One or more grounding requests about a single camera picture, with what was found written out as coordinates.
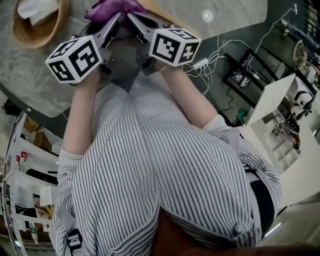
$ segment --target tissue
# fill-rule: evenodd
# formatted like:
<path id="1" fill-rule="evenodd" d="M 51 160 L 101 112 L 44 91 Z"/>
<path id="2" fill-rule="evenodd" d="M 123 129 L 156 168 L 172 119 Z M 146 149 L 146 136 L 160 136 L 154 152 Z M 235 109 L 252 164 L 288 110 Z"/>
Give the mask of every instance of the tissue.
<path id="1" fill-rule="evenodd" d="M 108 22 L 118 12 L 124 15 L 132 12 L 147 13 L 136 0 L 100 0 L 86 12 L 84 18 L 92 22 Z"/>
<path id="2" fill-rule="evenodd" d="M 58 0 L 22 0 L 17 11 L 21 18 L 30 18 L 31 24 L 35 25 L 58 9 Z"/>

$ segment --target power strip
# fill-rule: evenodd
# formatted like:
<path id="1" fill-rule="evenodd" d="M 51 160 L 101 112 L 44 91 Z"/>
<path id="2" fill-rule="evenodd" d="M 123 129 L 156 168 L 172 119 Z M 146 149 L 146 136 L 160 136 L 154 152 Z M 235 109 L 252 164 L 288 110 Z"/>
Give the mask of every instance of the power strip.
<path id="1" fill-rule="evenodd" d="M 194 64 L 192 67 L 194 70 L 198 70 L 198 69 L 202 70 L 208 67 L 208 65 L 209 65 L 209 60 L 207 58 L 204 58 L 203 60 L 200 60 L 199 62 Z"/>

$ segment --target striped shirt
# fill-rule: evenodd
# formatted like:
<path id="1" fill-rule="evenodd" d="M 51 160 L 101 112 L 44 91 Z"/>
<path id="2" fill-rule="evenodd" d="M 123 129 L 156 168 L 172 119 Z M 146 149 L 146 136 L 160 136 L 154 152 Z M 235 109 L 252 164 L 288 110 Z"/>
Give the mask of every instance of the striped shirt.
<path id="1" fill-rule="evenodd" d="M 191 125 L 158 72 L 140 73 L 129 93 L 109 84 L 96 96 L 87 152 L 61 150 L 55 209 L 66 206 L 91 255 L 148 255 L 160 208 L 204 246 L 257 246 L 244 165 L 268 178 L 275 212 L 281 185 L 249 142 L 233 150 L 229 130 L 220 115 Z M 58 255 L 70 253 L 56 214 L 49 235 Z"/>

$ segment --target cardboard box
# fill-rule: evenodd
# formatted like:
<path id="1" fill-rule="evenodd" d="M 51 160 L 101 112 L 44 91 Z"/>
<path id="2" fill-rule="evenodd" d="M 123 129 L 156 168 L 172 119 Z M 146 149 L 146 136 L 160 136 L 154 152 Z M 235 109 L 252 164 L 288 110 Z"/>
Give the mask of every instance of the cardboard box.
<path id="1" fill-rule="evenodd" d="M 37 124 L 30 117 L 27 117 L 23 124 L 23 128 L 26 129 L 31 134 L 35 132 L 39 127 L 40 127 L 40 124 Z"/>
<path id="2" fill-rule="evenodd" d="M 44 151 L 51 153 L 52 145 L 43 131 L 35 134 L 34 145 Z"/>

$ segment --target white cube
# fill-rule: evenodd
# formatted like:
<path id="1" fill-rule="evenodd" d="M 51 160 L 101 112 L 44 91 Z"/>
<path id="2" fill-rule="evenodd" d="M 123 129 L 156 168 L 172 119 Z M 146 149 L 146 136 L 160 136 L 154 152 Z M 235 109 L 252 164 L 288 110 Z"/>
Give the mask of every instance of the white cube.
<path id="1" fill-rule="evenodd" d="M 92 35 L 60 44 L 45 63 L 59 83 L 80 83 L 102 62 Z"/>
<path id="2" fill-rule="evenodd" d="M 183 28 L 156 29 L 149 55 L 177 67 L 194 60 L 201 41 Z"/>

